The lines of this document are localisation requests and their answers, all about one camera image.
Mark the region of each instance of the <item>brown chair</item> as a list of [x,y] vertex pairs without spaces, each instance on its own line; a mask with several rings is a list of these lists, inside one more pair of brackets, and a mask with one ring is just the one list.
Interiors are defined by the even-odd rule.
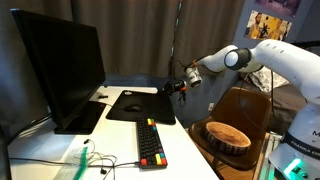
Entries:
[[[223,179],[217,170],[219,161],[240,171],[248,171],[256,166],[270,113],[270,96],[240,87],[231,87],[221,97],[211,114],[192,123],[188,132],[197,145],[214,157],[209,163],[216,174]],[[244,155],[227,155],[210,145],[204,136],[204,130],[206,124],[212,121],[231,125],[246,134],[251,141],[249,151]]]

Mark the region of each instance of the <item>desk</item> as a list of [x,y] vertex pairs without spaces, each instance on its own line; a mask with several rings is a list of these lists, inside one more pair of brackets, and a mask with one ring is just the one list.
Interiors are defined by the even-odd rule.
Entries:
[[[122,90],[134,90],[156,93],[155,88],[139,87],[100,87],[91,98],[94,101],[113,104]],[[98,99],[98,95],[108,95],[106,99]],[[112,154],[118,158],[116,164],[138,160],[136,130],[134,122],[105,119],[111,109],[106,106],[94,131],[90,135],[56,135],[55,124],[51,121],[30,130],[19,137],[8,147],[10,157],[44,159],[64,162],[68,153],[76,148],[84,147],[83,142],[91,139],[95,143],[95,151]],[[161,170],[142,170],[138,167],[118,167],[115,170],[117,180],[152,179],[163,180],[177,177],[181,180],[218,179],[199,150],[193,144],[179,121],[175,125],[157,124],[159,135],[168,160],[168,167]],[[13,179],[44,180],[53,179],[61,166],[41,164],[31,161],[11,160]],[[83,179],[103,179],[100,168],[88,168]],[[107,176],[113,179],[113,171]]]

